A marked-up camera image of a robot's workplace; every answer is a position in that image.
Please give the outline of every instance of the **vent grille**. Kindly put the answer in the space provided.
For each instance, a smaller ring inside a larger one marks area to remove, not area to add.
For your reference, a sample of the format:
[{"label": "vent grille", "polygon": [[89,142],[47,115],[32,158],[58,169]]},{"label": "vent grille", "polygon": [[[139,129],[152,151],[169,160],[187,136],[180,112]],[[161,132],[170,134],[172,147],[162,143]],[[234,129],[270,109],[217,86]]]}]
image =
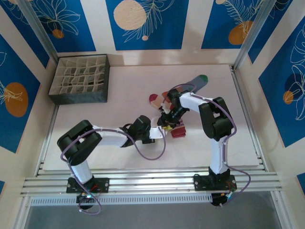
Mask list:
[{"label": "vent grille", "polygon": [[[103,205],[119,204],[173,204],[212,202],[211,194],[171,194],[171,195],[116,195],[99,196]],[[70,206],[76,205],[76,197],[35,197],[31,206]]]}]

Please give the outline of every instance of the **orange circle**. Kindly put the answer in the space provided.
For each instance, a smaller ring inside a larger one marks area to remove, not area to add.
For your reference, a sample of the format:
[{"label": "orange circle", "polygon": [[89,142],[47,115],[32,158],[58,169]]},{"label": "orange circle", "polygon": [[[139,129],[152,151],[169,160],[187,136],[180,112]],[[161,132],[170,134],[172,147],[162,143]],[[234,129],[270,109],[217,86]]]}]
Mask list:
[{"label": "orange circle", "polygon": [[243,44],[244,39],[244,32],[247,35],[250,31],[250,28],[253,24],[253,21],[245,21],[243,24],[236,25],[229,34],[229,42],[230,44],[239,45]]},{"label": "orange circle", "polygon": [[286,91],[284,93],[283,99],[286,104],[290,104],[294,100],[294,94],[291,91]]},{"label": "orange circle", "polygon": [[56,37],[58,39],[61,39],[61,38],[64,37],[64,34],[61,30],[53,30],[52,34],[53,34],[54,37]]},{"label": "orange circle", "polygon": [[[22,94],[16,99],[12,97],[11,93],[13,93],[13,95]],[[28,92],[25,87],[20,83],[10,83],[6,86],[4,94],[9,96],[4,101],[8,112],[17,118],[24,116],[29,105]]]}]

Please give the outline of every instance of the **yellow object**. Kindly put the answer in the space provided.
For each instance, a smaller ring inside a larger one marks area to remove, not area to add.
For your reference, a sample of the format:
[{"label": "yellow object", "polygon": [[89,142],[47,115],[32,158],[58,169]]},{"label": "yellow object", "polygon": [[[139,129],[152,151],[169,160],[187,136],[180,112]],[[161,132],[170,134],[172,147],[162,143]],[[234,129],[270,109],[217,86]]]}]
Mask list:
[{"label": "yellow object", "polygon": [[163,130],[167,130],[167,131],[170,131],[170,130],[172,130],[172,129],[173,129],[173,128],[171,128],[170,125],[163,127]]}]

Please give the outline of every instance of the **gray floor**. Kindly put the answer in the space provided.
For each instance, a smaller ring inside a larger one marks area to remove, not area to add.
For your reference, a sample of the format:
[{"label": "gray floor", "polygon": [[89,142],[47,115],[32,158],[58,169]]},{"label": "gray floor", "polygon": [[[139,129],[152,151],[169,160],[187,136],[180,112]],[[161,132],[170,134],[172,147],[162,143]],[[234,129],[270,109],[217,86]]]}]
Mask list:
[{"label": "gray floor", "polygon": [[107,205],[97,216],[76,206],[31,207],[26,229],[280,229],[269,192],[242,193],[224,208],[210,203]]}]

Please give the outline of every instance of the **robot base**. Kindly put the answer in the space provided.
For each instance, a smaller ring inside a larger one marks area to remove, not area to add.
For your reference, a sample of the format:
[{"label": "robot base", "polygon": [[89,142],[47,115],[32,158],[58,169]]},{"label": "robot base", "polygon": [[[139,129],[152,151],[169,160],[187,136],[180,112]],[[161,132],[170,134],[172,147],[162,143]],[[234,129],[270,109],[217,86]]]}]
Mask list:
[{"label": "robot base", "polygon": [[230,175],[229,169],[222,174],[216,175],[209,168],[209,175],[207,176],[195,174],[193,177],[193,184],[195,191],[222,191],[222,193],[212,194],[212,204],[214,206],[226,203],[232,192],[237,190],[235,177]]},{"label": "robot base", "polygon": [[[91,183],[87,182],[85,187],[91,193],[108,193],[109,189],[109,178],[93,178]],[[85,192],[81,186],[72,177],[68,179],[66,193],[83,193]]]}]

